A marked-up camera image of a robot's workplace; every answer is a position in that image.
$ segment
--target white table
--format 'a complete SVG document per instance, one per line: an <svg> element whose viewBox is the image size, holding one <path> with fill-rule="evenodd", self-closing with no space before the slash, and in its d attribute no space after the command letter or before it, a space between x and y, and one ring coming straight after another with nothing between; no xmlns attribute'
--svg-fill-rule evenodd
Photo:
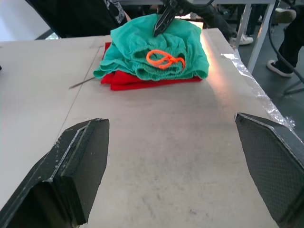
<svg viewBox="0 0 304 228"><path fill-rule="evenodd" d="M160 0L119 0L122 5L161 5L162 2ZM209 0L193 0L193 4L200 5L206 4ZM241 19L240 27L237 34L236 40L236 48L239 46L239 42L241 39L241 35L244 33L246 24L249 20L250 12L251 12L251 4L268 4L267 10L265 12L265 16L263 19L263 23L260 27L260 31L257 36L257 40L255 42L255 46L253 48L249 63L248 70L250 73L253 72L253 69L256 65L256 60L262 48L263 42L265 40L265 36L268 30L268 23L271 16L271 12L275 6L276 0L214 0L215 4L246 4L244 9L244 14Z"/></svg>
<svg viewBox="0 0 304 228"><path fill-rule="evenodd" d="M0 208L67 127L110 120L107 168L87 228L275 228L233 117L269 117L217 29L207 80L113 92L90 78L109 37L0 43Z"/></svg>

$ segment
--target orange drawstring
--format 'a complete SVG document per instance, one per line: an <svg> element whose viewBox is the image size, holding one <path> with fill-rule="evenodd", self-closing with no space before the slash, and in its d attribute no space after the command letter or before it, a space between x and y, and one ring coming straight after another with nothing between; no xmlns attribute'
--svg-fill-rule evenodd
<svg viewBox="0 0 304 228"><path fill-rule="evenodd" d="M160 60L152 60L150 59L150 56L152 54L161 54L164 57L161 58ZM161 50L151 50L148 52L146 59L148 61L148 63L150 63L151 65L153 65L154 67L158 67L159 69L165 70L168 67L171 66L172 63L178 63L181 62L182 63L182 69L185 69L186 63L185 60L181 57L179 58L174 58L172 55L170 55L167 52L161 51Z"/></svg>

